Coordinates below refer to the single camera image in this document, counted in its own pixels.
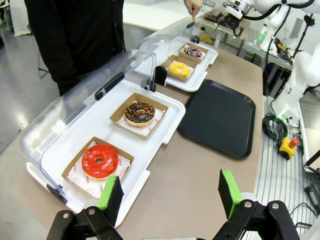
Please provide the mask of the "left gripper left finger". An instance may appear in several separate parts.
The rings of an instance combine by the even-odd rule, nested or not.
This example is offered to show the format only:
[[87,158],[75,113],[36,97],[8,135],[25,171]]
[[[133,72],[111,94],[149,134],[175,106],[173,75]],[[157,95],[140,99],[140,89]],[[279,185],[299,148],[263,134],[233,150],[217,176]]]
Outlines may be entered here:
[[121,240],[116,230],[124,192],[118,176],[109,177],[98,203],[79,213],[59,211],[48,232],[48,240]]

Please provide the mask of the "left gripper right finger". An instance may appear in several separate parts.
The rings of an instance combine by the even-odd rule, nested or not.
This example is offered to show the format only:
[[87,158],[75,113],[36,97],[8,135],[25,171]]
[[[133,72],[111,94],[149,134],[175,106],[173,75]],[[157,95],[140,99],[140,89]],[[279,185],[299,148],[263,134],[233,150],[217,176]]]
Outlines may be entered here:
[[218,192],[227,221],[215,240],[240,240],[246,232],[256,232],[262,240],[300,238],[284,202],[274,200],[262,205],[243,198],[231,170],[220,170]]

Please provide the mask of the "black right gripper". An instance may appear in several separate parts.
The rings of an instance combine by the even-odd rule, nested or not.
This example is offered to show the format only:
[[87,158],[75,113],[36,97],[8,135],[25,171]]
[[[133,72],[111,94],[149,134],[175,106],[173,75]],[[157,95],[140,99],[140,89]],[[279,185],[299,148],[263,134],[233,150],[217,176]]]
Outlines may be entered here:
[[240,20],[229,13],[227,15],[223,15],[223,13],[220,12],[217,14],[214,20],[216,23],[216,28],[219,26],[224,26],[231,29],[233,32],[233,39],[240,38],[245,29],[243,26],[239,26]]

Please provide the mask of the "person's left hand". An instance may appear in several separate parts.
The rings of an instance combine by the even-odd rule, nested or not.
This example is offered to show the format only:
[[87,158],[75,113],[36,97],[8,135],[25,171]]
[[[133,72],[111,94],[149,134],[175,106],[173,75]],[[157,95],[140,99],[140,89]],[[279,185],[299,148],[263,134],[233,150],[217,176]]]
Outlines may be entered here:
[[203,1],[202,0],[184,0],[184,5],[188,10],[188,13],[191,15],[192,20],[196,21],[196,15],[202,8]]

